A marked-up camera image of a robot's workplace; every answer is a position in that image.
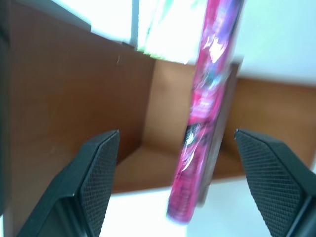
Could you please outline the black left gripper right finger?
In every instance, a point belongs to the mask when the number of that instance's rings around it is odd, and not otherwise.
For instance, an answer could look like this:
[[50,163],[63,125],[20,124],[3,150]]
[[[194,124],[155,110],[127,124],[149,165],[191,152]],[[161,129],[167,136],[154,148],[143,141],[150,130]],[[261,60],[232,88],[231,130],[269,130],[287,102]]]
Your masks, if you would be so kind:
[[281,140],[235,132],[251,195],[273,237],[316,235],[316,175]]

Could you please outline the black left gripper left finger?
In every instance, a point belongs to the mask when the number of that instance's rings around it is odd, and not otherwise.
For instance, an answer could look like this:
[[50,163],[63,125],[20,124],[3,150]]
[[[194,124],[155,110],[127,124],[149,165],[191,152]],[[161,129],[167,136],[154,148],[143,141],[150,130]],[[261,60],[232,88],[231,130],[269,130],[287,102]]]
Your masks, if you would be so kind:
[[50,182],[19,237],[98,237],[112,192],[119,131],[82,144]]

